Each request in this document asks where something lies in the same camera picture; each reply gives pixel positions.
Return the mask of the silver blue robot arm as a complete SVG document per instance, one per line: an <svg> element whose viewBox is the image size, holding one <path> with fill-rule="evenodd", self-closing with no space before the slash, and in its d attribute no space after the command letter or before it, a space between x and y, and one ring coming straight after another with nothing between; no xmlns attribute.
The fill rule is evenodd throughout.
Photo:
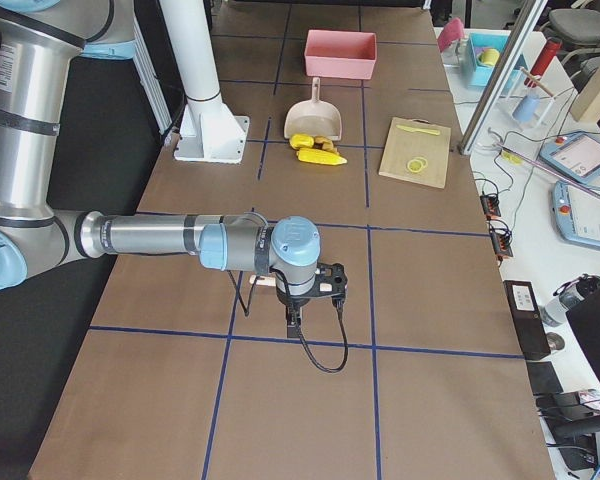
<svg viewBox="0 0 600 480"><path fill-rule="evenodd" d="M132 58L132 2L0 1L0 34L0 290L105 254L189 254L209 269L271 279L291 338L302 337L310 300L327 297L343 307L344 269L319 261L320 234L306 218L269 224L254 212L107 216L49 207L70 63Z"/></svg>

